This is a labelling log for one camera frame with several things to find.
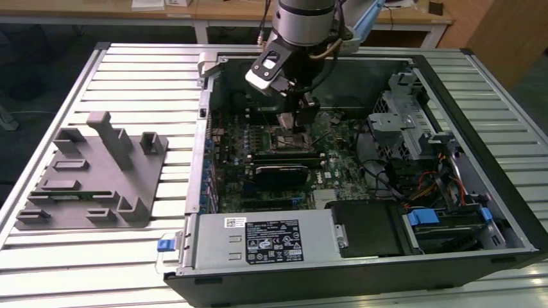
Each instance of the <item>green circuit board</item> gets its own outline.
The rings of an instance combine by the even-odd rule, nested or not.
[[[246,202],[276,200],[291,200],[294,210],[316,209],[314,192],[326,189],[335,191],[338,200],[370,198],[351,149],[360,121],[340,121],[338,117],[335,112],[320,112],[307,133],[298,138],[279,126],[251,125],[240,117],[223,118],[220,122],[227,125],[214,130],[220,212],[246,212]],[[246,162],[247,155],[300,151],[320,153],[323,157],[322,166],[310,169],[306,184],[283,191],[255,189],[255,166]]]

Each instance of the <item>power supply label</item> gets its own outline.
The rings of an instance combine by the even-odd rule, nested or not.
[[[251,265],[304,261],[299,220],[246,223],[246,260]]]

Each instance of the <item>open computer chassis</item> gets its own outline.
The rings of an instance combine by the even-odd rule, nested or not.
[[[218,57],[164,275],[191,305],[459,287],[547,257],[548,234],[423,56],[342,58],[299,136],[227,90],[256,55]],[[344,78],[367,85],[351,85],[359,108],[326,103]]]

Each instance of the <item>slotted metal surface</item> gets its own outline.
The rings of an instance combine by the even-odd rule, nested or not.
[[[90,111],[108,110],[115,127],[131,135],[156,131],[168,135],[170,153],[154,207],[154,221],[143,229],[19,231],[14,215],[0,236],[0,307],[187,307],[164,285],[162,272],[176,265],[178,253],[158,261],[158,239],[184,225],[195,120],[200,90],[198,56],[203,51],[258,51],[248,46],[112,44],[96,52],[83,74],[62,126],[86,129]],[[518,104],[496,86],[480,64],[456,50],[362,49],[362,53],[423,54],[543,224],[548,227],[548,150],[546,136]],[[435,117],[447,128],[440,113]],[[22,195],[32,189],[54,153],[18,183]],[[19,202],[15,209],[23,206]],[[495,273],[464,287],[374,296],[264,304],[260,307],[546,307],[548,266]]]

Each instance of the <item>blue latch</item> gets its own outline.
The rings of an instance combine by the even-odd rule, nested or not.
[[[439,223],[436,211],[434,209],[414,210],[408,214],[410,224],[412,226],[424,225],[428,223]]]
[[[494,220],[494,214],[491,214],[491,211],[487,207],[482,208],[482,215],[483,215],[483,218],[486,219],[486,221]]]
[[[160,239],[158,241],[158,252],[175,252],[175,239]]]

